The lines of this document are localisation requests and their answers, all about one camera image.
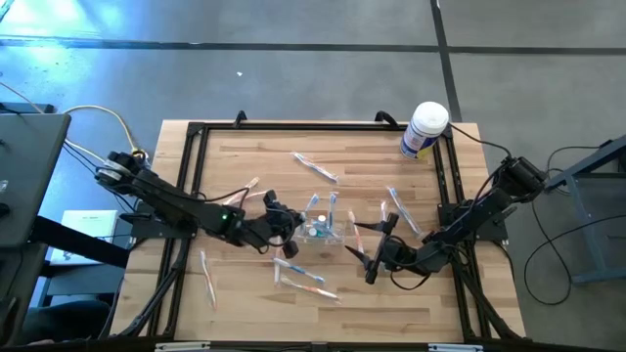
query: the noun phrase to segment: black stand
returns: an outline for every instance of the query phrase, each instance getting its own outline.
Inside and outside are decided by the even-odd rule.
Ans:
[[[54,248],[119,268],[125,268],[128,262],[128,250],[92,238],[41,216],[35,218],[29,239],[32,242],[43,242]]]

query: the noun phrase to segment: toothbrush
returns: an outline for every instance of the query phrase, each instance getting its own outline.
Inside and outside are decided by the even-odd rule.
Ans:
[[[352,212],[352,209],[348,210],[348,217],[350,218],[350,222],[352,222],[352,226],[354,227],[354,237],[356,238],[356,247],[361,253],[363,253],[363,242],[361,241],[361,234],[359,234],[359,228],[355,225],[356,218],[354,217],[354,213]]]
[[[319,200],[320,196],[318,196],[317,194],[313,195],[313,197],[311,197],[311,200],[309,200],[309,203],[306,204],[306,207],[304,208],[304,214],[306,214],[307,211],[311,210],[311,208],[315,206],[315,204],[317,204]]]
[[[404,219],[409,223],[409,226],[411,226],[411,230],[413,230],[413,232],[417,236],[421,236],[422,235],[422,230],[420,229],[418,224],[415,223],[415,221],[413,220],[413,217],[411,216],[411,214],[409,214],[409,210],[407,210],[407,208],[404,206],[404,204],[402,204],[402,200],[398,196],[398,193],[395,191],[394,188],[387,187],[387,189],[389,190],[389,193],[391,194],[391,197],[393,198],[393,201],[395,201],[395,205],[398,207],[398,210],[400,210],[400,213],[402,214]]]
[[[303,285],[299,285],[294,283],[293,281],[289,280],[289,278],[287,278],[286,276],[282,275],[281,276],[281,283],[287,285],[287,286],[292,286],[292,287],[296,287],[296,288],[300,288],[300,289],[304,289],[305,291],[311,292],[311,293],[316,293],[316,294],[320,294],[322,296],[334,299],[334,300],[339,300],[339,297],[334,294],[334,293],[330,293],[328,291],[324,291],[323,289],[319,289],[317,287],[310,287],[310,286],[303,286]]]
[[[318,282],[320,284],[323,284],[325,282],[324,278],[319,277],[317,275],[313,275],[313,274],[307,272],[306,270],[304,270],[304,269],[302,269],[302,268],[300,268],[298,266],[291,265],[290,262],[288,262],[287,260],[283,260],[281,258],[272,258],[272,260],[274,261],[275,264],[278,264],[278,265],[280,265],[280,266],[282,266],[284,268],[292,269],[296,273],[300,273],[300,274],[306,275],[307,277],[315,280],[316,282]]]
[[[387,201],[380,201],[380,220],[385,221],[387,219]]]
[[[215,310],[217,309],[217,300],[215,299],[215,290],[213,289],[211,276],[208,274],[206,253],[204,253],[204,250],[200,251],[200,262],[202,264],[202,270],[204,271],[204,284],[206,286],[206,294],[208,294],[208,297],[210,298],[211,307],[213,308],[213,310]]]
[[[247,185],[244,186],[244,188],[247,188],[247,189],[254,188],[254,186],[256,186],[259,180],[260,179],[258,177],[254,177],[250,182],[247,183]],[[236,195],[228,198],[228,200],[224,201],[224,204],[230,204],[232,202],[235,202],[237,199],[241,197],[242,197],[242,193],[237,193]]]
[[[312,168],[313,170],[321,173],[322,175],[326,176],[326,178],[328,178],[329,180],[337,183],[339,182],[339,177],[337,175],[334,175],[330,172],[328,172],[327,170],[325,170],[324,168],[314,164],[313,162],[311,162],[311,160],[307,159],[306,156],[300,154],[300,153],[296,153],[296,152],[291,152],[291,155],[293,155],[293,157],[295,157],[296,159],[298,159],[300,162],[302,162],[303,164],[305,164],[306,166]]]
[[[302,236],[305,236],[306,234],[306,213],[311,210],[311,208],[313,206],[315,206],[317,204],[317,202],[320,201],[320,196],[318,196],[317,194],[314,194],[313,197],[311,197],[311,200],[309,200],[309,203],[306,204],[306,207],[304,208],[304,211],[302,211],[302,213],[300,213],[300,216],[302,218],[302,225],[300,225],[300,233]]]
[[[329,223],[328,228],[333,231],[333,225],[335,224],[334,213],[335,213],[335,204],[336,204],[336,195],[338,192],[331,192],[331,203],[329,205]]]

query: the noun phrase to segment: white cable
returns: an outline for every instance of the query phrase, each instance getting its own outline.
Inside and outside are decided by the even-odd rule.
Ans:
[[[70,112],[73,112],[73,111],[76,111],[76,110],[86,110],[86,109],[102,110],[104,112],[108,112],[111,115],[117,117],[117,120],[119,121],[121,126],[124,128],[124,132],[126,133],[126,138],[128,139],[128,143],[130,144],[131,152],[139,151],[139,149],[137,149],[137,147],[133,143],[132,137],[130,137],[130,131],[128,130],[128,126],[126,126],[126,122],[124,122],[124,119],[121,118],[121,116],[118,115],[115,111],[107,109],[107,108],[104,108],[104,107],[100,107],[100,106],[90,106],[90,105],[87,105],[87,106],[77,106],[77,107],[69,108],[69,109],[65,110],[63,113],[70,113]]]
[[[35,103],[33,103],[32,101],[30,101],[27,97],[23,96],[22,94],[20,94],[20,92],[18,92],[17,90],[9,87],[8,85],[6,85],[3,82],[0,82],[0,84],[2,84],[5,88],[7,88],[8,90],[12,91],[13,93],[15,93],[18,97],[24,99],[25,101],[27,101],[33,109],[37,110],[37,112],[39,113],[44,113],[42,109],[40,109]]]
[[[8,90],[10,90],[11,92],[15,93],[17,96],[19,96],[20,98],[24,99],[26,102],[28,102],[37,112],[39,113],[45,113],[42,109],[40,109],[35,103],[33,103],[31,100],[29,100],[27,97],[25,97],[24,95],[22,95],[20,92],[18,92],[17,90],[11,88],[9,85],[7,85],[4,82],[0,82],[0,85],[4,86],[5,88],[7,88]],[[121,118],[121,116],[119,114],[117,114],[115,111],[104,108],[104,107],[100,107],[100,106],[94,106],[94,105],[87,105],[87,106],[77,106],[77,107],[73,107],[70,108],[68,110],[66,110],[64,113],[70,113],[72,111],[76,111],[76,110],[85,110],[85,109],[96,109],[96,110],[102,110],[104,112],[108,112],[110,114],[112,114],[113,116],[117,117],[117,120],[119,121],[119,123],[121,124],[121,126],[124,129],[124,132],[126,133],[126,138],[128,139],[128,143],[130,144],[130,148],[131,148],[131,152],[137,152],[140,151],[137,146],[135,146],[135,144],[133,143],[132,137],[130,136],[130,131],[128,130],[128,126],[126,125],[126,122],[124,122],[124,119]],[[95,154],[94,152],[72,142],[69,138],[66,138],[66,143],[68,143],[69,145],[71,145],[72,147],[81,150],[93,157],[95,157],[96,159],[98,159],[101,163],[104,163],[105,160]]]

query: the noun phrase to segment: black cable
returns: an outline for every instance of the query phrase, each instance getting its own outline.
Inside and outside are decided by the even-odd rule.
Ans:
[[[117,173],[119,173],[119,170],[115,170],[115,169],[108,168],[108,167],[97,167],[97,168],[96,168],[96,171],[99,171],[99,170],[108,170],[108,171],[112,171],[112,172],[117,172]],[[187,196],[187,195],[178,195],[178,194],[175,194],[175,193],[173,193],[173,192],[171,192],[171,191],[168,191],[168,190],[162,189],[159,185],[157,185],[157,184],[155,184],[155,183],[153,183],[153,182],[151,182],[151,181],[148,181],[148,180],[143,180],[143,179],[137,178],[135,175],[131,175],[131,174],[124,174],[124,176],[126,176],[126,177],[130,177],[130,178],[133,178],[133,179],[135,179],[135,180],[138,180],[138,181],[140,181],[140,182],[143,182],[143,183],[148,184],[148,185],[150,185],[150,186],[153,186],[153,187],[155,187],[155,188],[159,188],[159,190],[160,190],[161,192],[163,192],[163,193],[167,193],[167,194],[169,194],[169,195],[171,195],[171,196],[178,197],[178,198],[182,198],[182,199],[187,199],[187,200],[191,200],[191,201],[212,202],[212,201],[221,200],[221,199],[223,199],[223,198],[226,198],[226,197],[230,197],[230,196],[236,195],[237,193],[239,193],[239,192],[243,192],[243,191],[245,191],[245,190],[248,190],[248,191],[249,191],[249,188],[248,188],[248,187],[243,187],[243,188],[240,188],[240,189],[238,189],[238,190],[235,190],[235,191],[233,191],[233,192],[231,192],[231,193],[229,193],[229,194],[227,194],[227,195],[220,196],[220,197],[217,197],[217,198],[198,199],[198,198],[194,198],[194,197],[192,197],[192,196]]]
[[[404,289],[404,290],[414,290],[414,289],[416,289],[416,288],[419,288],[420,286],[422,286],[423,284],[425,284],[425,282],[426,282],[426,281],[428,281],[428,279],[430,279],[430,274],[428,274],[428,275],[424,276],[424,278],[423,278],[423,279],[422,279],[422,280],[421,280],[421,281],[420,281],[417,285],[415,285],[415,286],[413,286],[413,287],[405,287],[405,286],[402,286],[402,285],[398,284],[398,283],[395,281],[395,279],[393,279],[393,273],[394,273],[394,272],[391,272],[391,274],[389,274],[389,278],[391,279],[391,282],[392,282],[394,285],[396,285],[396,287],[401,288],[401,289]]]
[[[247,187],[242,195],[242,200],[239,201],[239,209],[244,208],[244,200],[246,200],[247,194],[250,192],[250,188]]]
[[[464,251],[462,251],[460,248],[458,248],[458,247],[457,247],[457,246],[455,246],[455,245],[451,245],[451,244],[447,244],[447,243],[445,243],[443,246],[444,246],[444,248],[445,248],[445,247],[451,247],[453,250],[456,250],[456,251],[457,251],[457,253],[459,253],[459,254],[463,254],[463,256],[466,258],[466,262],[465,262],[465,263],[464,263],[464,262],[461,262],[461,264],[462,264],[463,266],[466,266],[466,267],[467,267],[467,266],[470,264],[470,257],[468,256],[468,254],[467,254],[467,253],[465,253]]]
[[[482,186],[480,186],[480,188],[478,189],[478,192],[476,192],[476,196],[473,198],[473,201],[471,202],[471,204],[469,205],[469,209],[468,209],[468,215],[471,214],[471,212],[473,211],[473,207],[476,203],[478,203],[478,201],[480,200],[480,195],[482,194],[482,191],[485,189],[485,187],[487,187],[487,185],[489,184],[489,181],[491,181],[491,179],[493,179],[494,177],[496,177],[496,174],[500,173],[500,171],[502,171],[503,168],[505,168],[505,166],[507,166],[506,163],[500,164],[500,166],[498,166],[498,168],[496,168],[490,175],[489,177],[487,177],[487,179],[485,180],[485,182],[482,183]]]
[[[566,150],[572,150],[572,149],[578,149],[578,150],[596,150],[599,149],[600,147],[589,147],[589,146],[568,146],[568,147],[562,147],[559,148],[557,150],[555,150],[554,152],[552,152],[550,154],[550,156],[548,156],[548,161],[546,162],[546,174],[548,175],[548,180],[551,179],[550,177],[550,171],[560,171],[563,172],[563,170],[559,169],[559,168],[555,168],[555,167],[550,167],[550,164],[552,163],[552,158],[558,153],[558,152],[562,152],[562,151],[566,151]],[[555,192],[557,192],[558,194],[562,195],[562,196],[569,196],[569,192],[565,191],[565,190],[560,190],[558,188],[555,189]]]
[[[511,255],[500,242],[492,241],[492,243],[496,244],[496,246],[500,248],[500,250],[502,250],[502,252],[505,254],[505,256],[507,257],[507,260],[509,260],[509,267],[511,268],[511,276],[513,277],[513,280],[515,280],[515,271],[514,271],[513,260],[511,259]]]
[[[433,256],[435,256],[436,254],[439,254],[438,251],[434,251],[433,253],[429,254],[426,258],[421,258],[421,259],[416,259],[413,263],[400,263],[398,261],[396,261],[395,259],[391,258],[387,252],[385,251],[385,244],[389,241],[395,240],[397,242],[400,243],[400,245],[402,245],[403,247],[406,248],[411,248],[406,242],[404,242],[404,240],[402,240],[401,238],[395,236],[395,235],[390,235],[387,236],[383,241],[382,241],[382,255],[384,255],[387,258],[387,261],[390,262],[391,264],[399,267],[399,268],[408,268],[408,267],[412,267],[412,266],[416,266],[420,263],[423,263],[424,261],[432,258]]]
[[[98,339],[105,338],[105,334],[111,332],[111,325],[113,322],[113,316],[115,313],[115,308],[117,307],[117,300],[119,299],[119,292],[121,291],[121,284],[124,282],[124,277],[121,277],[119,280],[119,285],[117,285],[117,290],[115,291],[115,296],[113,298],[113,302],[111,304],[111,309],[109,310],[109,314],[107,315],[107,319],[105,320],[105,324],[98,335]]]
[[[73,150],[76,154],[78,154],[78,156],[80,156],[83,160],[85,160],[87,163],[89,163],[94,169],[96,169],[98,167],[98,165],[93,163],[93,161],[91,161],[87,156],[85,156],[81,152],[79,152],[76,148],[72,147],[68,142],[64,142],[64,146],[66,148],[69,148],[69,149]]]
[[[546,230],[544,229],[543,225],[541,225],[541,221],[539,220],[539,215],[537,215],[537,209],[535,207],[535,201],[534,200],[532,202],[530,202],[530,207],[532,208],[532,214],[535,217],[535,221],[537,221],[537,225],[539,226],[539,230],[541,231],[541,234],[544,236],[544,238],[546,238],[546,241],[550,244],[550,247],[555,252],[557,257],[559,258],[560,264],[562,265],[563,269],[565,270],[565,274],[567,275],[567,290],[565,291],[565,295],[561,299],[558,299],[558,300],[556,300],[554,302],[547,302],[547,301],[544,301],[544,300],[540,299],[539,297],[537,297],[532,292],[532,290],[530,290],[530,287],[528,286],[528,280],[527,280],[527,277],[526,277],[526,268],[527,268],[526,265],[528,264],[528,261],[526,261],[526,265],[524,265],[524,285],[526,286],[526,290],[528,291],[528,293],[530,293],[530,295],[533,297],[533,299],[536,300],[537,302],[539,302],[541,304],[545,304],[545,305],[551,305],[551,306],[559,305],[562,302],[564,302],[565,300],[567,300],[567,298],[569,298],[569,295],[571,294],[571,286],[572,286],[571,273],[569,272],[569,268],[567,268],[567,264],[565,264],[565,261],[563,260],[563,257],[560,255],[559,251],[555,247],[555,244],[552,243],[552,240],[550,240],[550,238],[548,237],[548,234],[546,233]]]
[[[137,206],[139,206],[139,197],[135,197],[135,201],[133,202],[133,210],[137,212]]]
[[[70,152],[69,150],[74,151],[76,154],[82,156],[82,158],[87,161],[88,163],[90,163],[92,166],[94,166],[95,168],[97,168],[98,166],[96,166],[93,162],[91,162],[91,160],[89,160],[85,155],[79,153],[76,149],[74,149],[72,146],[70,146],[69,144],[65,143],[63,145],[63,149],[66,151],[66,153],[75,158],[76,161],[80,162],[81,165],[83,165],[87,170],[89,170],[89,172],[92,173],[92,175],[96,176],[96,173],[91,169],[91,167],[87,166],[86,163],[84,163],[81,159],[79,159],[76,155],[74,155],[72,152]],[[120,200],[123,201],[129,208],[134,209],[134,207],[128,202],[128,200],[126,200],[124,197],[122,197],[121,195],[116,194],[115,192],[111,191],[111,190],[107,190],[108,192],[110,192],[114,197],[115,197],[115,201],[117,202],[117,204],[119,204],[119,206],[121,207],[121,209],[123,211],[126,212],[134,212],[133,210],[128,211],[128,209],[124,208],[124,205],[121,204],[121,202],[119,202]]]
[[[537,302],[542,303],[542,304],[545,304],[545,305],[550,305],[550,306],[559,305],[559,304],[561,304],[562,302],[564,302],[564,301],[565,301],[565,300],[569,297],[569,294],[571,293],[571,288],[572,288],[572,281],[571,281],[571,275],[569,274],[569,269],[568,269],[568,268],[567,268],[567,266],[565,265],[565,262],[563,261],[563,259],[560,257],[560,253],[559,253],[559,252],[557,251],[557,249],[555,248],[555,246],[554,246],[553,242],[554,242],[554,241],[556,241],[556,240],[558,240],[558,239],[560,239],[561,237],[563,237],[563,236],[565,236],[565,235],[568,235],[568,234],[571,234],[571,233],[576,232],[576,231],[578,231],[578,230],[584,229],[584,228],[586,228],[586,227],[588,227],[588,226],[591,226],[591,225],[595,225],[595,224],[601,223],[601,222],[603,222],[603,221],[608,221],[608,220],[613,220],[613,219],[619,219],[619,218],[626,218],[626,214],[621,214],[621,215],[613,215],[613,216],[605,217],[605,218],[603,218],[603,219],[599,219],[599,220],[596,220],[596,221],[592,221],[592,222],[590,222],[590,223],[587,223],[587,224],[584,224],[584,225],[581,225],[581,226],[575,227],[575,228],[573,228],[573,229],[571,229],[571,230],[565,231],[565,232],[563,232],[563,233],[560,233],[560,234],[558,234],[558,235],[556,235],[555,237],[553,237],[553,238],[551,238],[551,239],[550,239],[550,238],[548,237],[548,235],[546,234],[545,230],[543,229],[543,226],[541,226],[541,223],[539,223],[539,217],[537,216],[537,212],[535,211],[534,206],[533,206],[533,213],[535,214],[535,219],[537,220],[537,223],[539,224],[539,229],[542,231],[542,234],[544,235],[544,237],[546,238],[546,240],[545,240],[543,243],[539,244],[539,245],[535,248],[535,250],[533,250],[533,251],[532,251],[532,253],[530,253],[530,255],[528,256],[528,258],[526,259],[526,262],[524,263],[524,285],[525,285],[526,290],[528,291],[528,293],[529,293],[529,294],[533,297],[533,299],[535,299]],[[537,297],[537,296],[536,296],[536,295],[532,292],[532,290],[530,289],[530,286],[528,285],[528,278],[527,278],[527,276],[528,276],[528,264],[530,263],[530,260],[533,258],[533,256],[535,256],[535,254],[539,251],[539,249],[543,248],[546,244],[549,244],[549,245],[553,248],[553,250],[555,251],[555,253],[559,256],[559,260],[560,260],[561,264],[563,265],[563,268],[565,269],[565,271],[566,271],[566,273],[567,273],[567,281],[568,281],[568,288],[567,288],[567,292],[565,293],[565,296],[564,296],[562,299],[559,299],[559,300],[554,301],[554,302],[547,302],[547,301],[544,301],[544,300],[542,300],[542,299],[538,298],[538,297]]]
[[[513,157],[511,155],[511,152],[509,152],[509,150],[506,147],[503,147],[501,145],[495,144],[493,142],[487,142],[487,141],[481,141],[477,138],[473,138],[470,134],[468,134],[466,131],[460,129],[459,127],[455,126],[454,124],[450,123],[450,127],[456,129],[458,132],[461,132],[462,134],[464,134],[466,137],[470,138],[471,140],[483,144],[483,145],[487,145],[487,146],[491,146],[491,147],[495,147],[497,149],[503,150],[505,151],[505,153],[507,154],[508,157]]]

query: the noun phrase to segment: black metal frame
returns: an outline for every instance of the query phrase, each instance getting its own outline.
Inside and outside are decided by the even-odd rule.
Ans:
[[[377,113],[375,121],[381,122],[385,121],[386,123],[363,123],[363,122],[354,122],[354,123],[332,123],[332,122],[320,122],[320,123],[310,123],[310,122],[287,122],[283,123],[280,121],[277,122],[252,122],[252,123],[242,123],[242,121],[247,120],[246,113],[240,111],[235,122],[231,121],[208,121],[208,122],[190,122],[187,128],[187,135],[185,139],[185,145],[183,147],[183,155],[181,159],[181,165],[178,173],[178,180],[176,186],[180,189],[183,189],[185,186],[185,181],[187,179],[187,173],[189,169],[189,163],[191,158],[191,150],[194,139],[197,136],[200,136],[200,145],[198,150],[198,157],[196,159],[196,169],[194,171],[191,194],[196,194],[200,190],[201,185],[201,175],[203,169],[203,162],[206,156],[206,148],[208,146],[208,135],[211,130],[298,130],[298,131],[307,131],[307,130],[324,130],[324,131],[380,131],[380,132],[402,132],[406,129],[406,123],[396,123],[392,117],[385,115],[383,111],[379,111]],[[443,142],[448,150],[448,156],[450,158],[450,167],[453,179],[453,185],[455,189],[455,196],[457,198],[457,202],[461,202],[464,200],[464,191],[463,191],[463,183],[461,181],[461,172],[459,170],[459,164],[456,156],[456,150],[454,147],[454,141],[452,137],[452,132],[448,128],[445,131],[443,136]],[[450,199],[447,190],[446,176],[445,171],[443,169],[443,160],[441,156],[441,147],[439,144],[434,145],[434,159],[435,159],[435,168],[437,177],[439,179],[439,193],[441,196],[442,204],[450,205]],[[172,256],[174,239],[165,240],[165,246],[163,248],[163,255],[161,257],[161,266],[159,268],[157,285],[160,284],[164,276],[167,274],[167,268],[169,266],[169,261]],[[469,274],[476,280],[476,284],[478,287],[480,285],[480,278],[478,275],[478,268],[476,264],[475,252],[473,250],[473,243],[465,243],[464,250],[469,255]],[[185,262],[187,260],[187,253],[183,253],[185,255]],[[455,291],[457,293],[457,301],[459,306],[460,313],[460,321],[461,328],[463,332],[463,337],[465,340],[469,338],[475,338],[476,335],[473,332],[473,329],[470,324],[470,313],[467,303],[467,297],[465,294],[464,284],[459,278],[459,273],[454,272],[454,283],[455,283]],[[163,335],[172,337],[174,336],[176,330],[176,323],[178,318],[178,309],[180,306],[180,299],[182,296],[182,287],[183,287],[184,275],[180,275],[174,285],[172,301],[170,306],[170,311],[167,319],[167,324]],[[160,307],[155,309],[155,312],[151,316],[151,320],[149,323],[148,335],[154,336],[157,335],[157,326],[158,320],[160,316]],[[478,309],[478,318],[480,322],[480,336],[482,337],[491,337],[491,331],[489,328],[489,324],[486,320],[484,312],[482,309]]]

